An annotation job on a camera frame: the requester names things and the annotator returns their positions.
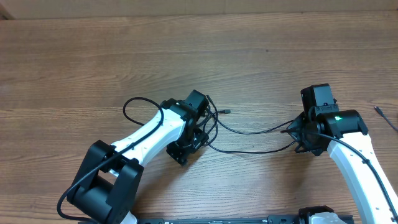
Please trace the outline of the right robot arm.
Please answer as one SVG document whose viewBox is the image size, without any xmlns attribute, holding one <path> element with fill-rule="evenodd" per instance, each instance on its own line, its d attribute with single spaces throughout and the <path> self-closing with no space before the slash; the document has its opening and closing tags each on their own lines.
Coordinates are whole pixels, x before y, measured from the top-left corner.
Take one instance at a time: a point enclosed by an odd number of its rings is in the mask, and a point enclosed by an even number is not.
<svg viewBox="0 0 398 224">
<path fill-rule="evenodd" d="M 285 129 L 296 153 L 327 152 L 338 166 L 363 223 L 397 223 L 397 194 L 375 155 L 369 129 L 356 110 L 341 111 L 329 84 L 300 92 L 303 112 Z"/>
</svg>

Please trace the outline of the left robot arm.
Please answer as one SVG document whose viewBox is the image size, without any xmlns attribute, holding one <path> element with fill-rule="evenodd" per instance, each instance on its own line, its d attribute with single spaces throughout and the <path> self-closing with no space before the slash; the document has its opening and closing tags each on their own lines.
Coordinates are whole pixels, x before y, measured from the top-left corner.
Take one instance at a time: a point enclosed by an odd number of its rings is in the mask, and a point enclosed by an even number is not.
<svg viewBox="0 0 398 224">
<path fill-rule="evenodd" d="M 157 105 L 156 115 L 135 133 L 88 149 L 71 187 L 60 198 L 85 216 L 79 223 L 137 223 L 131 213 L 145 166 L 162 150 L 180 165 L 208 140 L 198 120 L 209 101 L 193 90 L 185 100 L 173 98 Z"/>
</svg>

